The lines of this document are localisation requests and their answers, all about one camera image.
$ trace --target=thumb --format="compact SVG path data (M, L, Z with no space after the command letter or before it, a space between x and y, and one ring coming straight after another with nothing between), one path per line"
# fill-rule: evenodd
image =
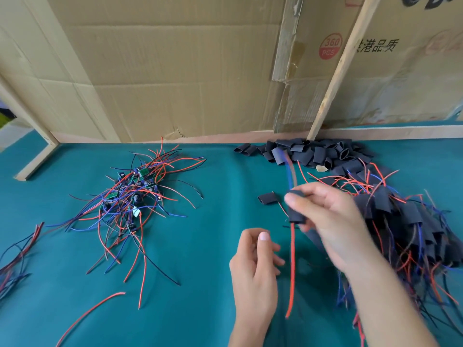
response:
M305 215L317 228L324 227L330 221L331 212L313 203L306 197L301 197L293 193L285 195L286 204L296 212Z
M272 240L268 232L261 232L258 238L258 265L255 277L266 277L269 274L275 276L273 265Z

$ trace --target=teal table surface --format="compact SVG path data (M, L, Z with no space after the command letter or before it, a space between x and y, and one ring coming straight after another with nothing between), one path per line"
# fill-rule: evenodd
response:
M367 145L377 152L375 161L400 169L391 177L391 185L404 195L427 189L438 208L452 211L448 222L463 238L463 180L459 174L463 170L463 140L370 141ZM73 217L84 202L69 194L86 198L86 193L97 194L111 187L113 182L105 175L116 176L110 167L130 167L132 154L128 150L146 153L148 148L159 148L153 144L66 144L30 181L14 180L14 174L44 146L34 132L0 153L0 252L32 233L37 223L55 224ZM152 216L144 229L148 256L182 285L175 286L148 263L138 310L143 261L137 262L132 276L123 283L136 254L133 244L124 248L122 263L107 274L108 262L104 262L85 275L103 253L97 233L50 233L39 239L27 257L27 272L32 275L0 303L1 346L55 346L79 316L116 292L126 295L88 315L62 346L226 346L235 318L228 262L241 231L249 227L269 229L287 261L278 279L278 308L265 346L359 346L358 332L351 326L355 311L335 306L336 271L300 233L296 236L294 308L291 317L284 318L290 234L283 227L287 223L279 206L263 206L257 196L271 191L282 196L287 189L285 168L263 157L234 153L231 145L181 148L185 155L204 156L207 161L198 169L173 174L172 179L195 185L204 199L189 186L176 183L177 190L197 209L181 198L168 201L168 210L187 218ZM463 272L449 274L450 291L460 302L462 283ZM436 306L429 309L444 319ZM463 338L449 327L439 322L437 326L431 331L442 347L463 344Z

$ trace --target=person's right hand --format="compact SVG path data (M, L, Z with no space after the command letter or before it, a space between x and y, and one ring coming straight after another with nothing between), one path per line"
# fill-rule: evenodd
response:
M346 272L365 260L380 258L365 221L349 194L320 182L299 185L293 190L302 191L306 197L287 193L286 204L307 217L300 229L303 232L316 229L336 268Z

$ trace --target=person's left hand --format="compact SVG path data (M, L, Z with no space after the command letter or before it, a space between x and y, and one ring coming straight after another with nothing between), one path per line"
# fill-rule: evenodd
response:
M276 275L285 261L274 254L268 230L244 230L236 254L230 261L236 321L229 346L261 346L275 314L278 300Z

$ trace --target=fingernail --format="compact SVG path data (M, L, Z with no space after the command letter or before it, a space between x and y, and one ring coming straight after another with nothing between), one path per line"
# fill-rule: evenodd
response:
M296 195L293 194L293 193L287 193L285 195L285 202L286 204L288 205L291 205L291 204L294 204L294 202L296 201Z
M269 233L263 231L259 234L259 240L268 241L270 239Z

